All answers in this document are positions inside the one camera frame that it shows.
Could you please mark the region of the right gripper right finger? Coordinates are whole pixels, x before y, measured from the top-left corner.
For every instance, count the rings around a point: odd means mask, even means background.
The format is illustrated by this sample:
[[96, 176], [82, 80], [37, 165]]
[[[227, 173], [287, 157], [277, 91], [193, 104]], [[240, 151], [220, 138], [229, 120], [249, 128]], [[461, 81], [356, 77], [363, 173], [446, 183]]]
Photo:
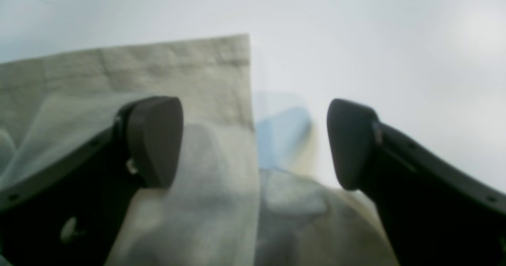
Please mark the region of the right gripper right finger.
[[376, 206], [402, 266], [504, 266], [505, 194], [382, 123], [376, 112], [333, 100], [327, 131], [340, 185]]

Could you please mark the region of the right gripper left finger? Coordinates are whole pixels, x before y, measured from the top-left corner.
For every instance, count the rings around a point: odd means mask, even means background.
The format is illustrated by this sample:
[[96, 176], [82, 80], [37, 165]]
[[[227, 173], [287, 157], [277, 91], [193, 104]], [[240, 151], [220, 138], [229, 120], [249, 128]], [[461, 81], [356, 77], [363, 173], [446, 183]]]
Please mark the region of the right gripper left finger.
[[33, 146], [1, 181], [1, 258], [13, 266], [101, 266], [138, 190], [169, 189], [177, 173], [184, 112], [155, 96], [85, 116], [64, 135], [34, 132], [60, 148], [37, 159]]

